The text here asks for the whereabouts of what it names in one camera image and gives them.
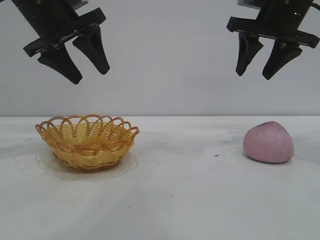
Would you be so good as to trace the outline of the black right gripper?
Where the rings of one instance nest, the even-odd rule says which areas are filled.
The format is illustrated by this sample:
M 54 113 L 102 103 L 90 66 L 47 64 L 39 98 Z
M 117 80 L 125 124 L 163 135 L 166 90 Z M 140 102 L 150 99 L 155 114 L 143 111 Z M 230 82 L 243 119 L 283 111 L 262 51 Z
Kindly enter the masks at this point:
M 282 67 L 302 53 L 300 45 L 315 48 L 320 38 L 299 30 L 312 0 L 239 0 L 240 6 L 258 9 L 256 19 L 230 17 L 226 28 L 238 32 L 239 50 L 236 73 L 242 76 L 263 48 L 259 37 L 274 39 L 274 45 L 262 75 L 270 80 Z

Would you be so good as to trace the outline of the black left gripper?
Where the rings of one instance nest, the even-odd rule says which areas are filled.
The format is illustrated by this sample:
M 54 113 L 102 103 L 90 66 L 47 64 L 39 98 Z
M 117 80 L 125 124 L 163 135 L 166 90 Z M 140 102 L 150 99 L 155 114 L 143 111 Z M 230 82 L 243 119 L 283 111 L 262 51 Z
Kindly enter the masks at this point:
M 78 15 L 76 10 L 87 3 L 87 0 L 14 0 L 13 4 L 39 36 L 23 48 L 26 54 L 32 57 L 82 32 L 72 44 L 91 61 L 100 74 L 107 74 L 110 65 L 99 26 L 105 21 L 105 15 L 99 7 Z M 60 73 L 74 85 L 79 84 L 83 78 L 64 44 L 42 52 L 38 62 Z

